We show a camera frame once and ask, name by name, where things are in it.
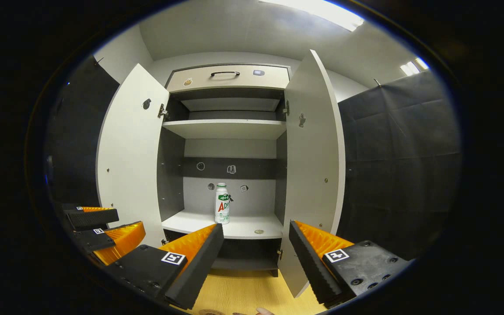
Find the wooden floor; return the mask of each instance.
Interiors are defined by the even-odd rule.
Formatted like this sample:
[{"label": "wooden floor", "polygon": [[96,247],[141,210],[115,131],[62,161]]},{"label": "wooden floor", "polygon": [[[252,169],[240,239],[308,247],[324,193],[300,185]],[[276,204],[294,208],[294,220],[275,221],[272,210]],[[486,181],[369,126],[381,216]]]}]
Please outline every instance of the wooden floor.
[{"label": "wooden floor", "polygon": [[185,312],[199,315],[202,309],[214,309],[224,315],[256,315],[257,307],[264,307],[275,315],[312,315],[326,311],[316,301],[310,286],[294,299],[281,273],[276,278],[269,271],[212,270],[194,308]]}]

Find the white bottle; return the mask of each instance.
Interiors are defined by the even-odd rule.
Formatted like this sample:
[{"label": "white bottle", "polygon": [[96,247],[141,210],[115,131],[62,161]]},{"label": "white bottle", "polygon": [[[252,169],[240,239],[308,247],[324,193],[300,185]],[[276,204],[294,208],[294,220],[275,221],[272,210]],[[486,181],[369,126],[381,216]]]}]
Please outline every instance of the white bottle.
[{"label": "white bottle", "polygon": [[227,224],[230,221],[228,217],[228,206],[231,203],[225,183],[218,183],[215,191],[215,223]]}]

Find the black drawer handle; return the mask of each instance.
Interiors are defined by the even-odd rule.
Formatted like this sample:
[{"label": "black drawer handle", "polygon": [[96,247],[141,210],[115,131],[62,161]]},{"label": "black drawer handle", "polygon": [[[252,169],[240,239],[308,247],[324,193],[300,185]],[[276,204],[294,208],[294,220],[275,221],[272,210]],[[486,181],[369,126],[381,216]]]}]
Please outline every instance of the black drawer handle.
[{"label": "black drawer handle", "polygon": [[236,76],[240,76],[240,72],[238,71],[221,71],[221,72],[212,72],[211,76],[214,77],[216,74],[234,74]]}]

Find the ceiling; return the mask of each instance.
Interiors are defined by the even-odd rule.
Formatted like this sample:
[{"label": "ceiling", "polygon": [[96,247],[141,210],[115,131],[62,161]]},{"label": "ceiling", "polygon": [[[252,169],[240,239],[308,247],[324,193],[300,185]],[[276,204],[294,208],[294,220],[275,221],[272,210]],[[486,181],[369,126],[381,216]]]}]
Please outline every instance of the ceiling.
[{"label": "ceiling", "polygon": [[316,50],[324,66],[367,87],[405,76],[415,56],[379,28],[350,32],[323,18],[258,0],[189,0],[140,23],[154,60],[200,52],[254,52],[302,60]]}]

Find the black curtain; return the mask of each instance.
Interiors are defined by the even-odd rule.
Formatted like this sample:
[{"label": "black curtain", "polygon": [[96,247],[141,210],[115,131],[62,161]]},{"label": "black curtain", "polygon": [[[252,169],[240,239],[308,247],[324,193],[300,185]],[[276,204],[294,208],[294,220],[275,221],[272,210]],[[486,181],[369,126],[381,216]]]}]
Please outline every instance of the black curtain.
[{"label": "black curtain", "polygon": [[68,82],[48,121],[46,156],[52,156],[48,182],[55,202],[98,207],[98,136],[119,84],[93,56],[80,63]]},{"label": "black curtain", "polygon": [[404,259],[438,237],[460,173],[460,130],[429,71],[340,102],[346,194],[337,235]]}]

